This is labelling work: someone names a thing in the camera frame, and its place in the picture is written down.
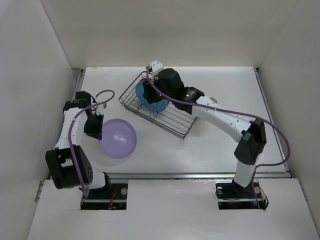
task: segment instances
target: wire basket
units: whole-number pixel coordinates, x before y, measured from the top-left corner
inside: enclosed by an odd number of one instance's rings
[[[147,72],[141,72],[120,96],[119,102],[130,112],[133,112],[167,132],[184,139],[195,123],[196,117],[178,110],[171,102],[162,112],[152,111],[144,106],[136,95],[136,85],[140,80],[146,79],[146,77]]]

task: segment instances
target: purple cable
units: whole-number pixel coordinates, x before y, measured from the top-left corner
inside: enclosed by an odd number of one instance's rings
[[[81,113],[83,113],[84,111],[86,111],[86,110],[88,110],[88,109],[90,109],[92,107],[96,107],[96,106],[99,106],[101,104],[105,104],[105,103],[109,102],[111,99],[114,98],[115,92],[112,91],[112,90],[103,90],[103,91],[99,92],[95,97],[98,97],[100,94],[106,93],[106,92],[112,93],[112,96],[109,99],[105,100],[105,101],[102,101],[102,102],[99,102],[99,103],[96,103],[96,104],[93,104],[93,105],[90,105],[90,106],[87,106],[87,107],[81,109],[74,116],[74,118],[73,118],[73,120],[71,122],[70,128],[69,128],[69,132],[68,132],[68,142],[69,142],[69,145],[70,145],[71,156],[72,156],[72,159],[73,159],[73,162],[74,162],[74,166],[75,166],[75,169],[76,169],[76,173],[77,173],[77,175],[79,177],[79,181],[80,181],[81,188],[82,188],[81,205],[87,199],[87,197],[89,195],[89,187],[85,186],[85,182],[84,182],[84,179],[82,177],[82,174],[81,174],[81,171],[80,171],[80,167],[79,167],[79,164],[78,164],[78,160],[77,160],[77,157],[76,157],[75,149],[74,149],[74,146],[72,144],[72,139],[71,139],[72,128],[74,127],[75,121],[80,116]]]
[[[252,180],[255,178],[257,168],[259,168],[259,167],[275,167],[275,166],[279,166],[279,165],[282,165],[282,164],[286,163],[288,161],[288,159],[290,158],[291,148],[290,148],[289,140],[285,136],[285,134],[276,125],[274,125],[272,122],[270,122],[270,121],[268,121],[268,120],[266,120],[266,119],[264,119],[264,118],[262,118],[260,116],[253,115],[253,114],[250,114],[250,113],[232,111],[232,110],[227,110],[227,109],[220,109],[220,108],[209,106],[209,105],[203,105],[203,104],[192,103],[192,102],[187,102],[187,101],[180,101],[180,100],[174,99],[172,97],[169,97],[169,96],[165,95],[163,92],[161,92],[159,89],[157,89],[156,86],[152,83],[152,81],[151,81],[151,79],[149,77],[149,69],[150,69],[150,67],[147,66],[146,67],[146,79],[147,79],[147,81],[149,82],[151,87],[158,94],[162,95],[162,97],[164,97],[165,99],[167,99],[167,100],[169,100],[171,102],[175,102],[177,104],[184,104],[184,105],[189,105],[189,106],[203,107],[203,108],[215,110],[215,111],[218,111],[218,112],[241,115],[241,116],[246,116],[246,117],[250,117],[250,118],[254,118],[254,119],[259,119],[259,120],[265,122],[266,124],[270,125],[273,129],[275,129],[281,135],[281,137],[283,138],[283,140],[284,140],[284,142],[286,144],[286,149],[287,149],[287,153],[286,153],[286,156],[285,156],[284,160],[281,161],[281,162],[277,162],[277,163],[268,163],[268,164],[263,163],[263,164],[256,165],[255,166],[255,170],[254,170],[253,175],[252,175]],[[254,194],[257,206],[258,206],[259,209],[261,209],[260,205],[259,205],[259,201],[258,201],[258,197],[257,197],[256,191],[255,191],[254,181],[252,181],[252,190],[253,190],[253,194]]]

